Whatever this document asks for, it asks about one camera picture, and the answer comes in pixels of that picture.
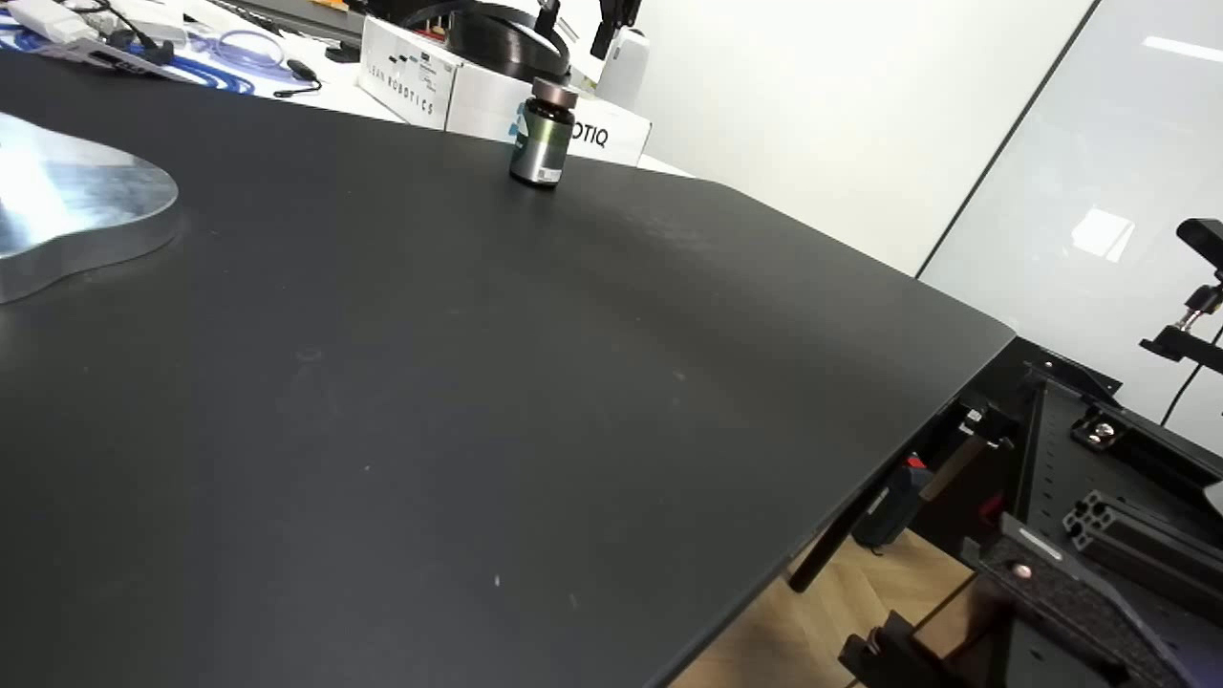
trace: wooden floor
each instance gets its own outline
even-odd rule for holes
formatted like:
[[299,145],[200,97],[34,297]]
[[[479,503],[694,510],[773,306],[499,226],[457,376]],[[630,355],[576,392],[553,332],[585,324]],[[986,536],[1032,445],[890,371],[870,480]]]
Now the wooden floor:
[[793,597],[773,582],[676,680],[676,688],[820,688],[851,682],[838,664],[847,635],[866,635],[885,612],[921,622],[967,568],[918,536],[870,555],[846,543],[820,577]]

